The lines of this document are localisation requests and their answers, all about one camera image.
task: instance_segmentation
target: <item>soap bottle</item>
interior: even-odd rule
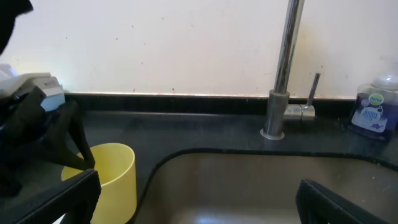
[[[360,85],[348,129],[370,138],[389,140],[398,121],[398,63],[372,83]]]

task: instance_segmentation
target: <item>wall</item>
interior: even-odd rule
[[[0,62],[79,93],[266,96],[287,0],[32,0]],[[398,57],[397,0],[306,0],[289,80],[306,97],[354,98]]]

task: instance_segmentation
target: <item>sink basin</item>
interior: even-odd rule
[[[300,223],[295,195],[312,179],[398,223],[398,173],[358,159],[191,153],[153,175],[135,223]]]

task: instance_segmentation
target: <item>green label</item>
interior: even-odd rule
[[[375,105],[375,106],[380,105],[383,103],[383,101],[384,101],[384,97],[379,93],[373,93],[372,95],[369,96],[369,102],[372,105]]]

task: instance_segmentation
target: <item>cup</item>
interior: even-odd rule
[[[91,223],[125,224],[137,207],[136,162],[133,150],[119,143],[106,143],[91,147],[101,183],[99,196]],[[62,180],[82,172],[64,167]]]

